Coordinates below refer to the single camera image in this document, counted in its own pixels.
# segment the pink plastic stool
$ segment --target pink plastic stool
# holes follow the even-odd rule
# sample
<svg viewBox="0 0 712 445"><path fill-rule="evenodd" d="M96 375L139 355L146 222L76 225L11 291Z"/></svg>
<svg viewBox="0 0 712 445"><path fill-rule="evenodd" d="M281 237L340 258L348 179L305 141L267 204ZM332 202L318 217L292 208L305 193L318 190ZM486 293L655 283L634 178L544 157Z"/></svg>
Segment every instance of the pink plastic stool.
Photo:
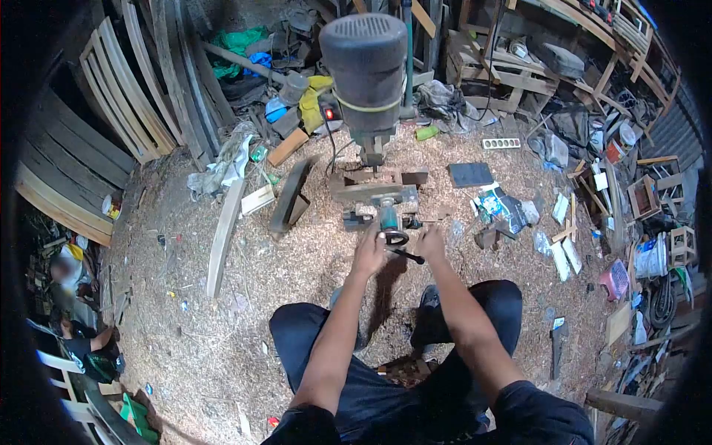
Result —
<svg viewBox="0 0 712 445"><path fill-rule="evenodd" d="M607 271L601 273L598 282L608 289L608 301L620 300L630 284L623 261L620 258L614 261Z"/></svg>

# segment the drill press motor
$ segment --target drill press motor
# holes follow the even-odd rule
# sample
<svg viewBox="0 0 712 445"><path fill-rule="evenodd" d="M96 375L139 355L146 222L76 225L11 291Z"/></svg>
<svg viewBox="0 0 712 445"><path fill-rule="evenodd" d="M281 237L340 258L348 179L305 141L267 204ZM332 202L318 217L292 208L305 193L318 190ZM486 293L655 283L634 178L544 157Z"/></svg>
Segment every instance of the drill press motor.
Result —
<svg viewBox="0 0 712 445"><path fill-rule="evenodd" d="M319 35L351 138L365 167L383 165L383 145L395 135L403 96L407 29L386 14L349 15Z"/></svg>

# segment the person's left hand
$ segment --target person's left hand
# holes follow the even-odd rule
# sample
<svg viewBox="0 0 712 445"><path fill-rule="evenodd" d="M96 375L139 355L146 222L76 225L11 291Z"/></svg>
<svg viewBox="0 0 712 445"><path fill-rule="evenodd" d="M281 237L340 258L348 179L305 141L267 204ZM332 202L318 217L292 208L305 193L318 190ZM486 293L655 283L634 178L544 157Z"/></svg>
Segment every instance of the person's left hand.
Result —
<svg viewBox="0 0 712 445"><path fill-rule="evenodd" d="M386 236L379 228L378 222L373 221L356 247L354 263L351 266L352 275L368 279L383 266L386 257Z"/></svg>

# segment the motor vent grille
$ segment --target motor vent grille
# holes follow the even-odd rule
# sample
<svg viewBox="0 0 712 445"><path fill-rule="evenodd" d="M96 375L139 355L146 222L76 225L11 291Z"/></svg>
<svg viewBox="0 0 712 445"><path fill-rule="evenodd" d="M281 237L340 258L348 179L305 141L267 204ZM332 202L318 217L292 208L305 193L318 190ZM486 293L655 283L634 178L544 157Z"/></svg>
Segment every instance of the motor vent grille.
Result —
<svg viewBox="0 0 712 445"><path fill-rule="evenodd" d="M378 16L355 17L336 26L335 34L344 37L376 37L388 34L391 24Z"/></svg>

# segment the handwheel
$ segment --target handwheel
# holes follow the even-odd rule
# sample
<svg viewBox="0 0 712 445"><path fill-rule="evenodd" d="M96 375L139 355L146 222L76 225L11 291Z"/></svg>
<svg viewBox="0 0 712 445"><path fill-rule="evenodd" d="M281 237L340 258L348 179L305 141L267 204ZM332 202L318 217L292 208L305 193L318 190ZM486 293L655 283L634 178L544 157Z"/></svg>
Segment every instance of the handwheel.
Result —
<svg viewBox="0 0 712 445"><path fill-rule="evenodd" d="M398 229L385 229L383 233L386 236L386 245L387 246L402 246L403 244L407 243L408 240L410 239L408 237L408 234L405 233L403 230L398 230Z"/></svg>

